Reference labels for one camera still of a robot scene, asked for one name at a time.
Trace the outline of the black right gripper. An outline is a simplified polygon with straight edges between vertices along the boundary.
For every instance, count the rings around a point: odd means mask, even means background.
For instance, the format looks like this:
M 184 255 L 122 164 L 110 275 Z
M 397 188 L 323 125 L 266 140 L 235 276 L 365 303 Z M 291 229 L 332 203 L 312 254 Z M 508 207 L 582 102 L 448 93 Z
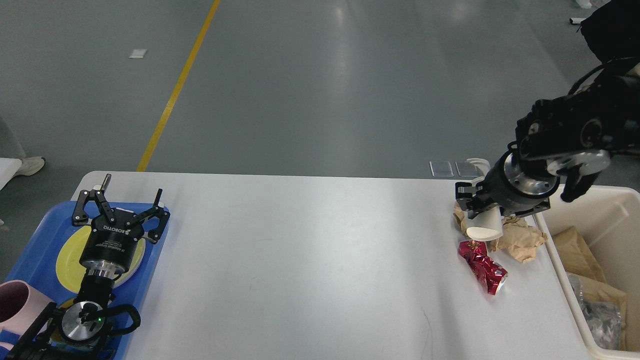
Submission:
M 559 186 L 559 177 L 526 174 L 515 154 L 507 151 L 483 181 L 455 182 L 455 202 L 470 220 L 492 210 L 498 216 L 527 217 L 548 210 Z

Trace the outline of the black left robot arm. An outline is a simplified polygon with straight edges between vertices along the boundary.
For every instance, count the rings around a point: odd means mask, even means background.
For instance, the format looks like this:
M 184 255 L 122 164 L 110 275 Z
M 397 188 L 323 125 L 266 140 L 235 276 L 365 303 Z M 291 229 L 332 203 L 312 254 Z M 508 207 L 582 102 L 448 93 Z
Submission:
M 111 175 L 51 208 L 1 285 L 3 360 L 121 360 L 170 210 L 106 199 Z

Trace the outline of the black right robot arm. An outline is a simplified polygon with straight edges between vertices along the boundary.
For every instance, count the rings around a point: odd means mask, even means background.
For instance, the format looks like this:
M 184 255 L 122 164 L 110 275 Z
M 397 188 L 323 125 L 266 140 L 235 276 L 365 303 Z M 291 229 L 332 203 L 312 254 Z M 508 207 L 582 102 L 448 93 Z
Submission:
M 617 154 L 639 153 L 638 56 L 612 59 L 581 77 L 567 95 L 537 100 L 517 121 L 515 139 L 480 182 L 455 183 L 469 219 L 497 210 L 527 217 L 550 198 L 583 196 Z

